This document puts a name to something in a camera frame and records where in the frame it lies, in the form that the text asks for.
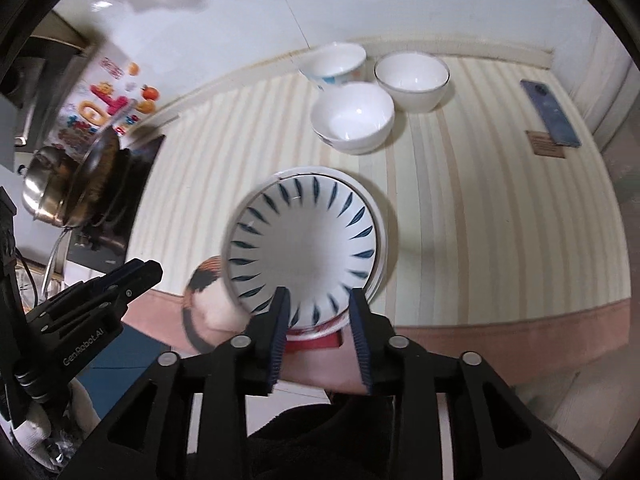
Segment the white gloved hand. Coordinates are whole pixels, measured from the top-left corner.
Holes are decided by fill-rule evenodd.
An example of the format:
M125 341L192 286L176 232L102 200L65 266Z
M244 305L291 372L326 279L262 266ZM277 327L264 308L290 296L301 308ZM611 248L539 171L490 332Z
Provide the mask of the white gloved hand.
M50 416L40 404L32 402L24 422L12 425L18 446L50 471L61 470L101 421L88 391L77 378L67 390L70 402L61 414Z

